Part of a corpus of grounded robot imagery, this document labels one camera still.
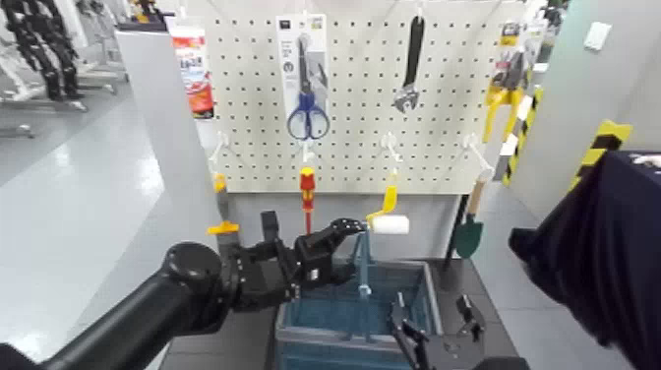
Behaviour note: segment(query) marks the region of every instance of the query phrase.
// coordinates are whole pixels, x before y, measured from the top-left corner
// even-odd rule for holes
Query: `black cloth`
[[[661,369],[661,174],[609,152],[536,230],[510,247],[535,284],[602,345]]]
[[[22,353],[6,343],[0,343],[0,370],[40,370]]]

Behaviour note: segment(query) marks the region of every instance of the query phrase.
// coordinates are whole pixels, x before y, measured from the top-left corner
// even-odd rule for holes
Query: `plastic crate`
[[[372,294],[368,327],[372,341],[360,335],[358,279],[341,286],[302,292],[280,306],[275,340],[280,370],[410,369],[391,336],[388,315],[401,292],[408,317],[430,334],[441,333],[441,320],[429,267],[415,262],[377,262],[369,267]],[[347,339],[347,333],[354,336]]]

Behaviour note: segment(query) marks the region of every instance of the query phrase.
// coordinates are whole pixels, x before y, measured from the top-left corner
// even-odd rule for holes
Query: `blue scissors handle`
[[[324,120],[324,130],[320,133],[315,133],[312,127],[312,115],[319,115],[321,119]],[[299,117],[301,121],[305,123],[305,133],[304,135],[297,135],[292,130],[292,122],[296,117]],[[299,140],[307,139],[320,139],[323,137],[331,126],[329,118],[326,116],[326,113],[315,103],[315,95],[313,93],[299,93],[298,94],[298,107],[287,118],[287,129],[289,130],[289,135]]]

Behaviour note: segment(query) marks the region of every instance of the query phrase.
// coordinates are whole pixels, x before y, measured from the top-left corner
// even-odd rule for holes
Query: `warning tape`
[[[530,110],[528,110],[528,115],[525,117],[525,120],[521,124],[521,130],[518,132],[518,142],[516,143],[516,149],[514,149],[514,154],[510,157],[510,161],[508,162],[508,168],[505,170],[505,174],[503,175],[503,183],[506,186],[510,186],[511,177],[516,172],[519,156],[521,155],[523,146],[525,146],[525,142],[527,141],[530,128],[532,127],[532,124],[535,123],[535,117],[537,116],[537,107],[539,106],[539,102],[542,100],[543,95],[544,95],[544,89],[542,88],[535,89],[535,94],[532,97],[532,104],[530,105]]]
[[[618,150],[629,138],[632,129],[632,125],[619,125],[613,121],[604,121],[599,126],[592,146],[587,150],[576,176],[571,181],[570,191],[580,182],[582,177],[592,170],[605,152]]]

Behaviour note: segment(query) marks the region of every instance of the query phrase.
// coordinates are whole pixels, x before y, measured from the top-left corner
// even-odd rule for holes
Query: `white pegboard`
[[[275,17],[300,12],[299,1],[191,2],[209,43],[216,128],[229,135],[220,170],[232,191],[298,192],[299,143],[289,137],[282,108]],[[484,99],[502,25],[520,19],[516,1],[426,1],[416,88],[419,105],[391,106],[406,68],[417,2],[308,1],[328,17],[330,131],[314,144],[317,191],[382,193],[394,164],[380,145],[397,137],[402,194],[464,194],[479,172],[461,147],[481,137]]]

